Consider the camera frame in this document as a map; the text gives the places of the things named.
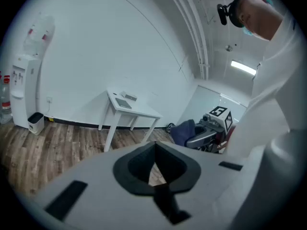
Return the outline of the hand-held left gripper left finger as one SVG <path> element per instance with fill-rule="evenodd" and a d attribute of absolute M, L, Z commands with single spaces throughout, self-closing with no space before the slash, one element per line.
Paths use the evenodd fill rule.
<path fill-rule="evenodd" d="M 153 196 L 149 185 L 150 172 L 155 163 L 155 142 L 136 148 L 116 160 L 113 175 L 129 193 L 137 196 Z"/>

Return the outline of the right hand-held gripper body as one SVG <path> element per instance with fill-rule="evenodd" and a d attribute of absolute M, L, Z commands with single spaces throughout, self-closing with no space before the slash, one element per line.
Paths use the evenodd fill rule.
<path fill-rule="evenodd" d="M 217 106 L 203 115 L 195 125 L 195 135 L 186 141 L 186 147 L 206 152 L 218 152 L 233 126 L 230 109 Z"/>

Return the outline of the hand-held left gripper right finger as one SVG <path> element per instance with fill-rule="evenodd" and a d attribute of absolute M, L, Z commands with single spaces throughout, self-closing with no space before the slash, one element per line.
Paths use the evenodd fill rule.
<path fill-rule="evenodd" d="M 161 142 L 155 143 L 155 164 L 172 193 L 191 190 L 201 175 L 198 162 Z"/>

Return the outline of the dark grey notebook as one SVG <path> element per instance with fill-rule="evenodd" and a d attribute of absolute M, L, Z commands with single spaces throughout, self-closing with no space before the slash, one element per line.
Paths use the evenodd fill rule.
<path fill-rule="evenodd" d="M 122 100 L 119 98 L 115 98 L 115 99 L 120 107 L 132 109 L 132 107 L 125 100 Z"/>

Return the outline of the person's white shirt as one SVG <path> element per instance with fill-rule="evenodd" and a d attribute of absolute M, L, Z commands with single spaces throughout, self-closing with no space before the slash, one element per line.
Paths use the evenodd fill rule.
<path fill-rule="evenodd" d="M 287 12 L 266 47 L 251 100 L 224 154 L 247 158 L 272 139 L 301 129 L 307 129 L 307 39 Z"/>

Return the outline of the ceiling light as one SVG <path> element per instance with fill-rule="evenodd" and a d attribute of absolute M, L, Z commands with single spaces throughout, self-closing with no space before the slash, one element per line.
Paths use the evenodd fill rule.
<path fill-rule="evenodd" d="M 237 61 L 232 60 L 231 61 L 231 66 L 236 68 L 236 69 L 240 69 L 240 70 L 242 70 L 244 72 L 247 72 L 247 73 L 251 74 L 252 76 L 256 75 L 256 70 L 255 69 L 252 69 L 252 68 L 250 68 L 250 67 L 248 67 L 248 66 L 246 66 L 246 65 L 244 65 L 242 63 L 239 63 Z"/>

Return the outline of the white table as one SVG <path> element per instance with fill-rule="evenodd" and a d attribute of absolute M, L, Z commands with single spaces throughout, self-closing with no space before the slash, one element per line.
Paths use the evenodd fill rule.
<path fill-rule="evenodd" d="M 120 95 L 119 88 L 107 88 L 106 90 L 106 105 L 102 109 L 102 113 L 100 116 L 100 122 L 98 126 L 98 130 L 102 130 L 104 125 L 104 121 L 106 120 L 107 111 L 109 108 L 113 108 L 115 113 L 112 118 L 112 122 L 109 128 L 109 132 L 105 141 L 104 152 L 108 152 L 111 146 L 111 141 L 113 139 L 115 130 L 118 126 L 119 120 L 122 115 L 131 115 L 134 117 L 132 124 L 130 126 L 130 130 L 132 131 L 140 117 L 152 118 L 154 120 L 153 124 L 151 125 L 149 131 L 144 136 L 142 143 L 146 142 L 153 132 L 154 128 L 156 127 L 158 121 L 162 118 L 162 116 L 151 108 L 148 104 L 143 103 L 141 101 L 131 101 L 127 100 L 127 103 L 132 107 L 132 109 L 120 107 L 115 98 L 122 99 L 123 97 Z"/>

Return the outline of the grey and white box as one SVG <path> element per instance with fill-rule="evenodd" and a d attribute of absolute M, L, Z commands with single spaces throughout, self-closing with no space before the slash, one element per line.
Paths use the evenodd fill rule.
<path fill-rule="evenodd" d="M 128 99 L 128 100 L 131 100 L 131 101 L 137 101 L 137 96 L 133 95 L 133 94 L 130 94 L 128 92 L 125 92 L 125 91 L 122 91 L 120 93 L 120 95 L 125 98 L 125 99 Z"/>

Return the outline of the white trash bin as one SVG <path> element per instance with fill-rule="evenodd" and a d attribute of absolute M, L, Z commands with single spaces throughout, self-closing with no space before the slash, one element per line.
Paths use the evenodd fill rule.
<path fill-rule="evenodd" d="M 38 136 L 44 129 L 44 115 L 40 112 L 36 112 L 28 118 L 28 129 L 31 133 Z"/>

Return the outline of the white water dispenser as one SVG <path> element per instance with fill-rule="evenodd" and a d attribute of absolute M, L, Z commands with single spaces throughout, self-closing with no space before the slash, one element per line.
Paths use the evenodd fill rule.
<path fill-rule="evenodd" d="M 41 60 L 31 55 L 16 55 L 10 74 L 10 101 L 13 122 L 28 129 L 28 118 L 36 112 L 36 84 Z"/>

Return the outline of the red-capped water bottle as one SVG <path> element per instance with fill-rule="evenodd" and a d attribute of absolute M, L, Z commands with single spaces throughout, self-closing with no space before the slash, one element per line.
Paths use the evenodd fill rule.
<path fill-rule="evenodd" d="M 5 75 L 0 83 L 0 124 L 11 121 L 12 109 L 10 102 L 10 76 Z"/>

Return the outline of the clear water jug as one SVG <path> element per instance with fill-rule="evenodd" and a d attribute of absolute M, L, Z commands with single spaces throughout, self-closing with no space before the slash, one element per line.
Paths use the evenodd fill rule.
<path fill-rule="evenodd" d="M 43 59 L 47 47 L 55 31 L 55 19 L 50 15 L 39 15 L 32 26 L 23 43 L 25 54 L 38 59 Z"/>

